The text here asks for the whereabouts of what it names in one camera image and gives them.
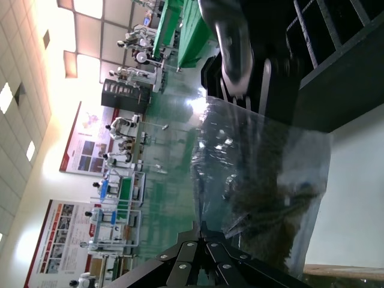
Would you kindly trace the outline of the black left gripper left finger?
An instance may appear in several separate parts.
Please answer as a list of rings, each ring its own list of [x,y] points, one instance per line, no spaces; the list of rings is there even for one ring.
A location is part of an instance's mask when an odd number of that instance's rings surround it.
[[[175,245],[117,278],[109,286],[197,287],[202,259],[200,232],[196,229],[181,232]]]

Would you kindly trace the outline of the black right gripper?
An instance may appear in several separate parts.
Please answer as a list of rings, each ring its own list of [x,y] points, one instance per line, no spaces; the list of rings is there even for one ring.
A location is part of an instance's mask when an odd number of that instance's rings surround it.
[[[253,70],[253,51],[248,23],[240,1],[199,1],[202,18],[216,35],[222,58],[220,87],[223,100],[252,110],[251,99],[230,94],[245,94]],[[266,106],[271,81],[271,61],[266,59],[260,90],[259,113],[266,115]]]

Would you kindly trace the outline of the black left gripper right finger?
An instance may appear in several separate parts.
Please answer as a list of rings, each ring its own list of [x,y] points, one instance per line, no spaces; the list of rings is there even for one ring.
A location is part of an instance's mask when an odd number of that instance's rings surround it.
[[[231,246],[222,232],[201,223],[201,240],[205,247],[202,268],[213,287],[307,287],[299,279],[253,259]]]

